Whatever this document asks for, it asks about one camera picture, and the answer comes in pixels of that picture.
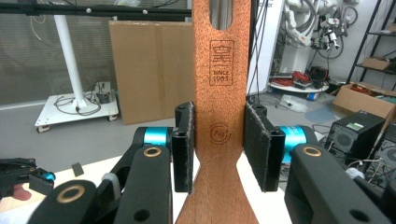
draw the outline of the white tube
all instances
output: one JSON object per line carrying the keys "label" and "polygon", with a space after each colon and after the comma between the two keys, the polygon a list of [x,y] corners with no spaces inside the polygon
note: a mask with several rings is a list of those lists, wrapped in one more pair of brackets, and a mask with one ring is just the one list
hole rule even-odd
{"label": "white tube", "polygon": [[73,51],[72,41],[70,39],[69,28],[65,15],[54,15],[56,29],[61,40],[64,59],[66,60],[67,71],[69,72],[70,81],[72,82],[73,93],[75,94],[75,106],[80,108],[87,106],[84,93],[79,79],[76,57]]}

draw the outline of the oval hole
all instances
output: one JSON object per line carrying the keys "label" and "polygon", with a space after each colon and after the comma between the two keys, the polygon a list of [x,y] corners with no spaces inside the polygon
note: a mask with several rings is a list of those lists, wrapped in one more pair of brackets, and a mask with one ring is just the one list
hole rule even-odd
{"label": "oval hole", "polygon": [[210,0],[210,23],[216,30],[227,30],[233,21],[233,0]]}

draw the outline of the gray floor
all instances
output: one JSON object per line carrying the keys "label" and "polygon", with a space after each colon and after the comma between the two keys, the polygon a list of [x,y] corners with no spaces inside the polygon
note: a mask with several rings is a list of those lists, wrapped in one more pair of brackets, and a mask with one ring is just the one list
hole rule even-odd
{"label": "gray floor", "polygon": [[[268,109],[267,117],[275,126],[331,125],[336,120],[332,96],[321,95],[315,102],[308,101],[307,113],[297,113],[278,105],[282,94],[290,93],[279,91],[260,96],[262,105]],[[100,118],[52,125],[48,132],[37,133],[35,121],[42,107],[0,110],[0,158],[35,158],[38,166],[58,172],[71,168],[76,162],[84,165],[122,155],[131,145],[139,126],[175,126],[173,119],[124,125],[121,118],[112,122]]]}

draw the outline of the shelf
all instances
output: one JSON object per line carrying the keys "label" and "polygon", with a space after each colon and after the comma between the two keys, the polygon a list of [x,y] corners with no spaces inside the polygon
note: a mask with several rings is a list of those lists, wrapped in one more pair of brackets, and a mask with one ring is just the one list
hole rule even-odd
{"label": "shelf", "polygon": [[392,36],[396,37],[396,33],[382,33],[382,32],[369,32],[368,35],[385,35],[385,36]]}
{"label": "shelf", "polygon": [[383,72],[383,73],[386,73],[386,74],[389,74],[389,75],[396,75],[396,72],[394,72],[394,71],[381,70],[381,69],[376,69],[376,68],[372,68],[372,67],[366,67],[366,66],[363,66],[361,63],[357,63],[355,66],[362,67],[362,68],[365,68],[365,69],[375,70],[375,71],[378,71],[378,72]]}

